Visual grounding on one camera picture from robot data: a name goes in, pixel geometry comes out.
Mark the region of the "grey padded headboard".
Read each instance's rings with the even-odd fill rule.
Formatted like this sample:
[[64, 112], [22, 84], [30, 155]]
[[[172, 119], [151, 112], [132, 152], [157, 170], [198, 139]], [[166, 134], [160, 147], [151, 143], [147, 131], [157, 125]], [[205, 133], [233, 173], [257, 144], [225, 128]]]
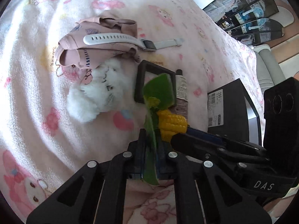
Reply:
[[256, 55], [256, 75], [262, 92], [286, 80], [268, 45], [255, 46], [253, 51]]

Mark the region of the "green yellow corn snack bag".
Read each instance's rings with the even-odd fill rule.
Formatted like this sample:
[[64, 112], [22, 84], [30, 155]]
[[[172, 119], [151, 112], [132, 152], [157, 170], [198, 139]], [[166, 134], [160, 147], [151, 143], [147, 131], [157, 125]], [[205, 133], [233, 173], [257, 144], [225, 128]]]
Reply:
[[175, 103], [169, 74], [162, 73], [150, 80], [144, 85], [142, 95], [147, 108], [144, 127], [149, 139], [145, 148], [143, 180], [150, 185], [158, 186], [156, 170], [158, 140], [155, 131], [159, 130], [162, 140], [169, 143], [177, 133], [186, 133], [187, 120], [184, 116], [175, 114], [169, 109]]

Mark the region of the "pink patterned cloth garment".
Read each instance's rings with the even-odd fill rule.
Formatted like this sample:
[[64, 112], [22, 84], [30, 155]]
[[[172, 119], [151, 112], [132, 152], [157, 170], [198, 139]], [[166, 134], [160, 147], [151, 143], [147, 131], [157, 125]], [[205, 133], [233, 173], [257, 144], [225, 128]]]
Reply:
[[[75, 66], [78, 69], [95, 69], [106, 60], [121, 56], [123, 58], [140, 62], [138, 47], [131, 43], [104, 43], [107, 36], [109, 39], [116, 38], [116, 34], [130, 35], [137, 38], [137, 22], [130, 19], [121, 19], [111, 14], [101, 14], [99, 17], [91, 17], [81, 20], [67, 35], [58, 42], [55, 59], [63, 66]], [[96, 45], [84, 43], [84, 37], [94, 37]]]

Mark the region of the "black glass display cabinet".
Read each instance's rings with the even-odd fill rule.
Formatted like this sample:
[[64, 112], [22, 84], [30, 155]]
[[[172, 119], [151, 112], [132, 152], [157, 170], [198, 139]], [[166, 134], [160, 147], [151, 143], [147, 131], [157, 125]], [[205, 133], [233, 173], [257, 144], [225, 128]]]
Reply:
[[214, 0], [204, 12], [246, 46], [257, 46], [285, 34], [283, 25], [271, 18], [279, 12], [274, 0]]

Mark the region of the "white smart watch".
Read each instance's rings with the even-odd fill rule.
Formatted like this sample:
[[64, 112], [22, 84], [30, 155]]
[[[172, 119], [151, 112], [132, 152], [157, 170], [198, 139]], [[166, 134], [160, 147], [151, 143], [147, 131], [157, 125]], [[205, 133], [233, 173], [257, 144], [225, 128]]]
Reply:
[[104, 45], [109, 43], [130, 43], [144, 51], [155, 52], [157, 50], [173, 46], [182, 46], [184, 40], [182, 38], [176, 38], [154, 43], [151, 40], [137, 39], [133, 36], [123, 33], [98, 33], [84, 36], [83, 42], [88, 46]]

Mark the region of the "white fluffy plush toy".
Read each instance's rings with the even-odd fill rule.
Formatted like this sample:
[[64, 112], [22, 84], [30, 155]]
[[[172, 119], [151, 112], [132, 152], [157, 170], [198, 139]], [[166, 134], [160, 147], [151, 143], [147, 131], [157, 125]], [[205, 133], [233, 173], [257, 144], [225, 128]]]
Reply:
[[92, 122], [99, 114], [134, 105], [133, 91], [138, 64], [113, 57], [86, 71], [66, 97], [66, 110], [80, 123]]

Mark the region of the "black square frame case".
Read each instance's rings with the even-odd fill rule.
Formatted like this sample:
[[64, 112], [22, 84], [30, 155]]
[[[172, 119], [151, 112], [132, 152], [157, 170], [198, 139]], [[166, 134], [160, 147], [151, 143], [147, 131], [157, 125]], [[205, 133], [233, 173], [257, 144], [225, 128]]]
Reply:
[[144, 104], [144, 99], [142, 95], [142, 90], [144, 86], [149, 83], [150, 80], [156, 79], [161, 74], [168, 74], [171, 84], [172, 92], [174, 96], [174, 104], [176, 105], [176, 79], [175, 72], [162, 67], [160, 65], [154, 64], [147, 60], [142, 60], [138, 65], [137, 76], [135, 81], [135, 90], [134, 90], [134, 100], [137, 103]]

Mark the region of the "hand cream tube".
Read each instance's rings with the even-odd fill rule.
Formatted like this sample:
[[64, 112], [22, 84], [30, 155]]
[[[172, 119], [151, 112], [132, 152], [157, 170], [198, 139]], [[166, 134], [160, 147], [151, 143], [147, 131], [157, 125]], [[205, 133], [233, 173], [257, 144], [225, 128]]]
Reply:
[[176, 70], [176, 106], [177, 114], [188, 118], [187, 80], [181, 69]]

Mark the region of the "black cardboard storage box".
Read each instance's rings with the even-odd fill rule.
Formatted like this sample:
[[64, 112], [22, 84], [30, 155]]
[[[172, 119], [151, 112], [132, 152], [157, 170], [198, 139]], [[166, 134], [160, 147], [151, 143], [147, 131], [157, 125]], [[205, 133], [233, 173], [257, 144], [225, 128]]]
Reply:
[[240, 79], [207, 96], [209, 133], [262, 145], [259, 114]]

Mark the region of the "pink cartoon print blanket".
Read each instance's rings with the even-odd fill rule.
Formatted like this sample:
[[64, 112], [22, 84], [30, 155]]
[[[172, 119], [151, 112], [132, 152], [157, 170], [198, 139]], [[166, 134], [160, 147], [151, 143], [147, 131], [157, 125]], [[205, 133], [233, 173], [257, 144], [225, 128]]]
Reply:
[[127, 91], [117, 109], [87, 124], [66, 110], [69, 87], [81, 74], [58, 65], [58, 42], [78, 21], [105, 10], [135, 20], [139, 38], [184, 40], [140, 56], [183, 71], [191, 127], [207, 130], [208, 92], [237, 78], [263, 113], [254, 51], [193, 0], [11, 0], [1, 17], [1, 192], [22, 222], [87, 161], [125, 151], [143, 127], [145, 106], [133, 99], [133, 61], [123, 62]]

